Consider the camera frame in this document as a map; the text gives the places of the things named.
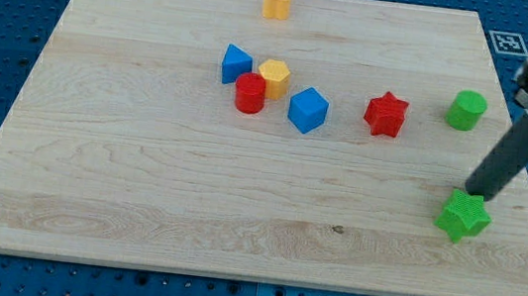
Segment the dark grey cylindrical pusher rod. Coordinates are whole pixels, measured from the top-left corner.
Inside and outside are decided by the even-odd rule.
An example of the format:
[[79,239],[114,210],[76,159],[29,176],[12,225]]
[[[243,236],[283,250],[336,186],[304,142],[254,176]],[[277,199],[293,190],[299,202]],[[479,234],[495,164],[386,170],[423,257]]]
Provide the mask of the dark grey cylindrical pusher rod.
[[528,113],[516,121],[467,178],[465,190],[491,201],[528,164]]

